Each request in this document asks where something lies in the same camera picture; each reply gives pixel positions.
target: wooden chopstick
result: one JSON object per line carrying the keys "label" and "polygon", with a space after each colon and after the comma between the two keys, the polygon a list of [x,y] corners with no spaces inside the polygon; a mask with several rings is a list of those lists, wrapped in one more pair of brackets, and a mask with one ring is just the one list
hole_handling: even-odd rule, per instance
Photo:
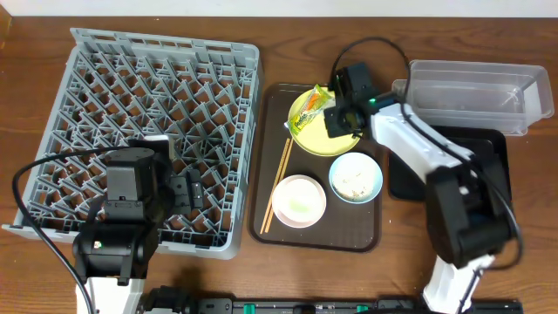
{"label": "wooden chopstick", "polygon": [[277,183],[279,183],[279,177],[281,176],[281,172],[282,172],[282,164],[285,162],[285,157],[287,155],[287,151],[289,150],[289,144],[292,144],[291,139],[287,139],[287,141],[285,142],[285,148],[282,150],[281,160],[279,161],[279,168],[277,169],[276,180],[273,182],[273,187],[271,188],[271,195],[269,196],[268,206],[265,210],[265,216],[263,217],[262,228],[260,229],[260,235],[263,233],[263,229],[265,228],[265,223],[268,220],[269,212],[271,211],[271,198],[273,196],[273,191],[275,191],[276,189]]}
{"label": "wooden chopstick", "polygon": [[[285,170],[287,170],[287,165],[289,164],[290,151],[293,148],[293,142],[294,141],[295,140],[290,140],[289,150],[287,151],[287,156],[285,157],[285,162],[282,165],[281,176],[279,177],[278,182],[280,182],[282,180],[282,178],[285,176]],[[269,226],[271,225],[271,219],[273,218],[273,216],[274,216],[274,211],[272,210],[271,214],[269,215],[268,224],[265,226],[265,233],[269,232]]]}

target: yellow candy wrapper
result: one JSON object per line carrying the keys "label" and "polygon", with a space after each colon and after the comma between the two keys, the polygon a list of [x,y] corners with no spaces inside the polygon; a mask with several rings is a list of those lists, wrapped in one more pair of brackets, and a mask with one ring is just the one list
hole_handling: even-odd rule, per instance
{"label": "yellow candy wrapper", "polygon": [[304,105],[289,119],[289,121],[285,122],[285,126],[294,135],[298,135],[305,126],[312,122],[312,120],[323,111],[325,105],[332,99],[333,97],[322,87],[319,85],[314,86],[314,89],[306,101],[304,101]]}

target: white wall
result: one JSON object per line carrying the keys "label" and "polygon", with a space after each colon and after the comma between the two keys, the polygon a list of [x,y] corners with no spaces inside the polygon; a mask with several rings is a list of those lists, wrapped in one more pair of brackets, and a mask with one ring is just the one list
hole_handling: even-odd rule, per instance
{"label": "white wall", "polygon": [[558,17],[558,0],[0,0],[12,16]]}

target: wooden table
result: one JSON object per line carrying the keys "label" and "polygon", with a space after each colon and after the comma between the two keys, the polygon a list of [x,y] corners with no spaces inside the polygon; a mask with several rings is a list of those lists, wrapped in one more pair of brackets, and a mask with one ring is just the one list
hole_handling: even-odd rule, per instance
{"label": "wooden table", "polygon": [[[324,82],[344,45],[382,35],[401,44],[411,59],[542,65],[558,94],[558,20],[553,19],[17,17],[0,51],[3,223],[11,223],[16,214],[11,176],[35,157],[75,45],[70,27],[255,44],[262,54],[266,87]],[[380,44],[363,44],[344,63],[363,59],[384,88],[405,77],[398,56]],[[557,143],[558,117],[537,122],[526,136],[507,138],[514,208],[526,255],[513,270],[486,274],[477,298],[517,297],[527,313],[558,311]],[[70,245],[60,247],[71,256]],[[513,254],[513,244],[508,247],[500,262]],[[385,195],[382,239],[370,254],[264,245],[244,229],[242,249],[231,261],[156,255],[146,289],[179,285],[196,296],[217,291],[257,298],[418,295],[434,259],[423,207]],[[44,244],[0,231],[0,312],[75,313],[74,288]]]}

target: clear plastic container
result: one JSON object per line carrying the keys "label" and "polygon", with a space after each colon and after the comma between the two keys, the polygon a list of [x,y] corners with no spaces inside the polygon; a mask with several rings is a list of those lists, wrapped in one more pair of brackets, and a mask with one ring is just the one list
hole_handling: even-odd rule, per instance
{"label": "clear plastic container", "polygon": [[[405,80],[393,82],[403,91]],[[426,123],[525,135],[554,112],[547,71],[538,65],[415,60],[407,101]]]}

